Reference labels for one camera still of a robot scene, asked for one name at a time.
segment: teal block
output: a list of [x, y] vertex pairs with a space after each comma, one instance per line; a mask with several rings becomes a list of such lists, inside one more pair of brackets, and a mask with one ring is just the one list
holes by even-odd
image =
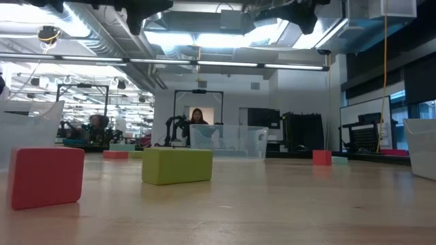
[[210, 180], [212, 150], [188, 148], [145, 148], [142, 181], [150, 184], [176, 184]]
[[109, 150], [112, 151], [135, 151], [134, 144], [111, 144]]
[[333, 164], [348, 164], [348, 158], [346, 157], [332, 157]]

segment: red block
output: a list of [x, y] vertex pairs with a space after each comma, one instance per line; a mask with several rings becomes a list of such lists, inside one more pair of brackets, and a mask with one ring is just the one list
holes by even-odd
[[382, 154], [391, 156], [408, 157], [409, 153], [406, 150], [380, 150]]
[[105, 150], [103, 151], [103, 158], [109, 159], [128, 159], [129, 152], [115, 151], [115, 150]]
[[314, 150], [312, 152], [312, 162], [314, 165], [331, 166], [332, 152], [329, 150]]
[[82, 195], [84, 151], [75, 148], [15, 148], [7, 195], [14, 210], [75, 202]]

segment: white bin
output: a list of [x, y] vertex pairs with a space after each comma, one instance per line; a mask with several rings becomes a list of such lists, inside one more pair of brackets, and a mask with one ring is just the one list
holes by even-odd
[[436, 180], [436, 119], [405, 119], [404, 125], [413, 173]]
[[190, 125], [191, 148], [211, 149], [216, 159], [264, 160], [268, 128]]
[[[56, 103], [0, 102], [0, 172], [7, 171], [11, 149], [54, 146], [64, 101]], [[24, 116], [8, 112], [30, 112]]]

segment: table surface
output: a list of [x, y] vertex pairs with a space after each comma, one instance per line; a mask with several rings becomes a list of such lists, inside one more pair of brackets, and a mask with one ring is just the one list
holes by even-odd
[[11, 211], [0, 244], [436, 244], [436, 182], [350, 161], [215, 161], [209, 182], [153, 186], [140, 161], [88, 154], [78, 203]]

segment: woman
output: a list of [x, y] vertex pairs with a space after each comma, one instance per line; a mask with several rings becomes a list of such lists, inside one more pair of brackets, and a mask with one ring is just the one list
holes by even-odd
[[[189, 121], [189, 124], [203, 124], [203, 125], [208, 125], [208, 123], [203, 119], [203, 112], [199, 109], [196, 108], [193, 110], [192, 112], [192, 116], [191, 116], [191, 120]], [[189, 132], [189, 127], [186, 128], [186, 131], [183, 132], [182, 136], [186, 135], [187, 139], [186, 139], [186, 146], [190, 146], [191, 145], [191, 134]]]
[[203, 119], [203, 112], [199, 108], [194, 109], [189, 123], [208, 125], [208, 123]]

